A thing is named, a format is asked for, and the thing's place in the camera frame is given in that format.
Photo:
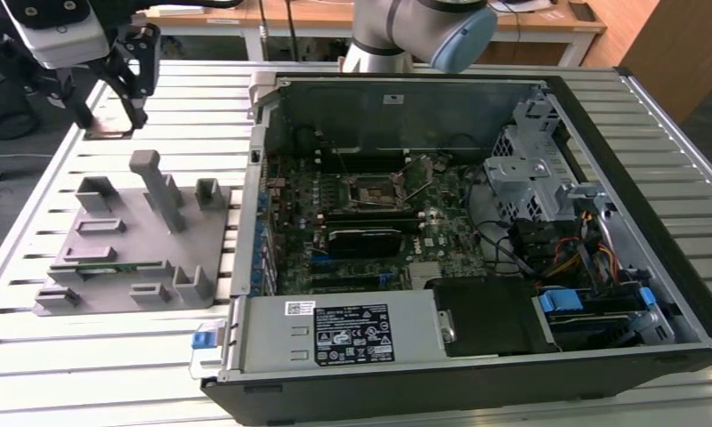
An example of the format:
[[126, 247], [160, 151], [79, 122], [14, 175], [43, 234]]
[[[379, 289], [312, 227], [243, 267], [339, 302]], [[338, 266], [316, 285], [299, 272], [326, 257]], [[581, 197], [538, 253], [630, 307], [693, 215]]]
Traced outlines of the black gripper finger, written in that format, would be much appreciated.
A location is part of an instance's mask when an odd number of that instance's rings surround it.
[[130, 24], [118, 30], [112, 50], [96, 63], [96, 76], [119, 96], [132, 130], [142, 129], [148, 120], [146, 101], [156, 91], [160, 53], [159, 26]]
[[90, 129], [94, 114], [83, 97], [76, 93], [68, 68], [44, 68], [18, 36], [0, 29], [0, 74], [27, 93], [40, 93], [56, 107], [68, 110], [80, 129]]

